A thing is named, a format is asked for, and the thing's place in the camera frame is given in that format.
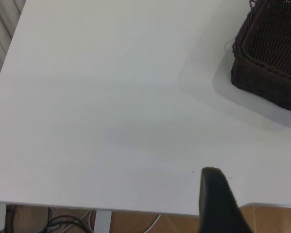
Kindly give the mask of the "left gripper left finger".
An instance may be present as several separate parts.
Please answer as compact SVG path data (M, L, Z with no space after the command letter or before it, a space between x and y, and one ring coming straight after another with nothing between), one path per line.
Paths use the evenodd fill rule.
M201 170L199 192L200 233L250 233L228 181L214 167Z

